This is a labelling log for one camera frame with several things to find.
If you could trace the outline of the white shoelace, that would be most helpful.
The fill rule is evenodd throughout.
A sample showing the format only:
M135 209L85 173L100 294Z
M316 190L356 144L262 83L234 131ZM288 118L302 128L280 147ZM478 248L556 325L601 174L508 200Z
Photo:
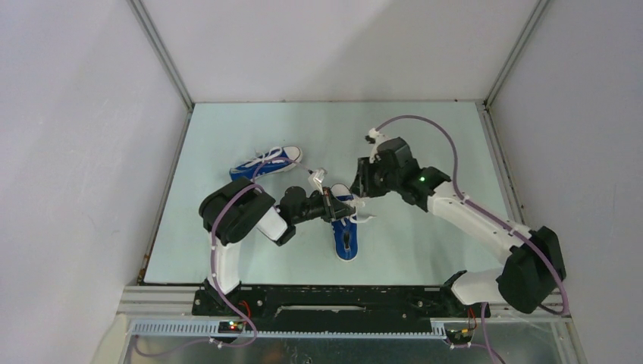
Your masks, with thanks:
M365 208L366 201L366 198L361 198L354 195L351 195L350 199L343 199L342 203L353 209L353 212L348 216L343 217L343 219L354 224L363 224L376 218L376 215L362 212L362 210Z

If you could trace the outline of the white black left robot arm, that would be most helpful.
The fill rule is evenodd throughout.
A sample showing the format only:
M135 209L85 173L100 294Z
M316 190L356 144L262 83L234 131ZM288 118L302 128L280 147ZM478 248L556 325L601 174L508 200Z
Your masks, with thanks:
M246 177L234 180L208 195L199 207L203 227L211 236L208 282L216 290L210 305L220 315L238 310L240 296L240 244L247 235L260 231L277 246L283 246L303 222L348 218L356 209L339 200L328 187L307 194L302 187L289 187L280 201Z

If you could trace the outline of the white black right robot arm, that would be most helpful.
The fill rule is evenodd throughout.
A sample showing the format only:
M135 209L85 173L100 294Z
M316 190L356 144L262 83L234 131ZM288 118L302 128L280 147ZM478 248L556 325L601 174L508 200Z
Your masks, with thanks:
M506 303L531 314L566 277L558 236L498 218L456 191L454 180L435 167L420 168L407 142L367 136L368 157L358 160L350 190L360 198L389 192L411 206L450 222L478 241L502 268L457 273L445 283L443 311L460 317L477 303Z

